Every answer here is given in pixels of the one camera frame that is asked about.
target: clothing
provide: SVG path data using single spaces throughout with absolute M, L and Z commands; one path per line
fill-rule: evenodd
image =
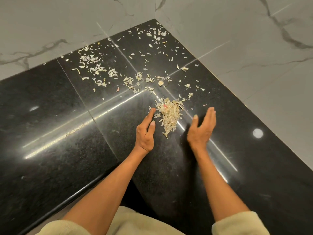
M 184 235 L 172 226 L 136 211 L 120 206 L 107 235 Z M 216 222 L 213 235 L 269 235 L 258 215 L 252 211 L 241 212 Z M 46 224 L 36 235 L 90 235 L 74 222 L 57 220 Z

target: person's right arm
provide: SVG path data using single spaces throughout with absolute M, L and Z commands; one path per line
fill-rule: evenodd
M 216 125 L 213 107 L 207 110 L 198 127 L 198 116 L 193 118 L 187 140 L 198 162 L 210 207 L 214 216 L 213 234 L 269 234 L 255 212 L 249 210 L 233 189 L 224 181 L 207 152 L 207 142 Z

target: countertop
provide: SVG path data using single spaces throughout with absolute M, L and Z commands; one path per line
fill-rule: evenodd
M 64 201 L 127 157 L 135 143 L 135 128 L 155 101 L 187 99 L 193 93 L 183 102 L 182 119 L 169 139 L 156 121 L 154 149 L 133 176 L 159 219 L 186 234 L 211 230 L 214 219 L 186 133 L 194 114 L 203 118 L 207 108 L 214 106 L 217 126 L 207 149 L 224 180 L 258 213 L 271 234 L 311 231 L 313 172 L 165 31 L 150 20 L 0 82 L 0 108 L 5 112 L 0 116 L 1 186 L 10 188 L 0 195 L 1 201 L 7 201 L 0 207 L 1 230 L 18 234 L 21 226 L 60 209 Z M 80 57 L 87 55 L 98 57 L 97 63 L 107 72 L 93 75 L 82 67 Z M 183 66 L 189 70 L 182 71 Z M 110 77 L 108 71 L 113 68 L 118 76 Z M 132 77 L 136 84 L 138 72 L 143 72 L 143 78 L 150 74 L 155 80 L 162 76 L 172 81 L 159 87 L 157 80 L 141 80 L 135 87 L 140 91 L 134 94 L 123 79 Z M 110 84 L 98 86 L 92 78 L 105 78 Z M 34 106 L 39 108 L 30 111 Z M 67 130 L 59 132 L 60 126 Z M 33 141 L 33 146 L 25 146 Z

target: person's left arm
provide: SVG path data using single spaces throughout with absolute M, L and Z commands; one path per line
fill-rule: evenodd
M 153 149 L 155 122 L 151 120 L 154 112 L 155 108 L 152 108 L 143 122 L 137 126 L 135 147 L 129 156 L 84 196 L 63 220 L 82 226 L 92 235 L 107 233 L 136 168 Z

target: pile of garlic peels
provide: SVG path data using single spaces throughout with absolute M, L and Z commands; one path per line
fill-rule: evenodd
M 170 101 L 169 98 L 161 98 L 160 103 L 155 104 L 160 113 L 155 114 L 154 118 L 163 117 L 159 122 L 162 122 L 161 126 L 164 126 L 165 133 L 163 134 L 167 139 L 168 133 L 174 131 L 176 129 L 177 121 L 182 119 L 182 114 L 180 113 L 181 110 L 183 110 L 182 101 Z

